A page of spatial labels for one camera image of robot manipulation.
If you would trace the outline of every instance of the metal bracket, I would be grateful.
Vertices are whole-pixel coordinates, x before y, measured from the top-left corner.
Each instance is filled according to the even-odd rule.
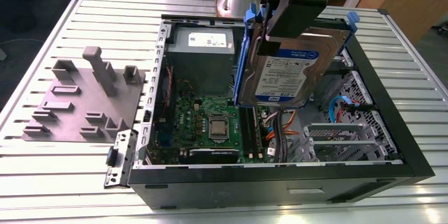
[[[120,131],[117,134],[115,145],[107,155],[104,189],[129,188],[128,178],[137,135],[135,130]]]

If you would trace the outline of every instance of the wd hard drive label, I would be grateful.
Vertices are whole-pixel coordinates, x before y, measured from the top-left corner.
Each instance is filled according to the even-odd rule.
[[[288,101],[297,96],[307,76],[304,69],[315,64],[316,51],[280,49],[264,63],[256,97],[263,101]]]
[[[191,33],[188,35],[189,47],[227,47],[225,34]]]

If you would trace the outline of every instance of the red wire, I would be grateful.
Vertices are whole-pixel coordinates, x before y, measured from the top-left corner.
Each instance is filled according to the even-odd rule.
[[[172,75],[171,75],[169,67],[167,67],[167,72],[168,72],[169,82],[168,82],[168,91],[167,91],[167,97],[165,97],[165,104],[163,106],[163,111],[161,111],[160,117],[163,117],[165,115],[167,104],[168,104],[168,100],[169,100],[169,96],[171,96]]]

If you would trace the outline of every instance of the white workbench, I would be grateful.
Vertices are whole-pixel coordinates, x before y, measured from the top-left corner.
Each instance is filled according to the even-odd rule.
[[[72,0],[0,114],[0,220],[68,223],[447,223],[447,92],[389,18],[357,9],[357,40],[436,177],[351,204],[152,211],[131,189],[103,189],[109,144],[25,142],[21,130],[57,59],[100,46],[116,68],[149,72],[160,14],[213,16],[215,0]],[[343,17],[327,8],[324,17]]]

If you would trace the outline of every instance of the floor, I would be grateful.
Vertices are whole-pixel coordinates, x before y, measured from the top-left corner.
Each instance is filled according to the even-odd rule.
[[[0,49],[8,55],[5,61],[0,61],[0,110],[20,82],[28,66],[39,52],[44,41],[60,18],[60,15],[71,0],[35,0],[27,3],[32,8],[37,18],[36,27],[24,33],[12,33],[0,27]],[[7,8],[0,1],[0,9]],[[7,44],[3,42],[15,39],[35,39],[33,41],[15,41]],[[424,59],[441,79],[448,85],[448,36],[439,36],[435,30],[428,31],[427,35],[417,44]]]

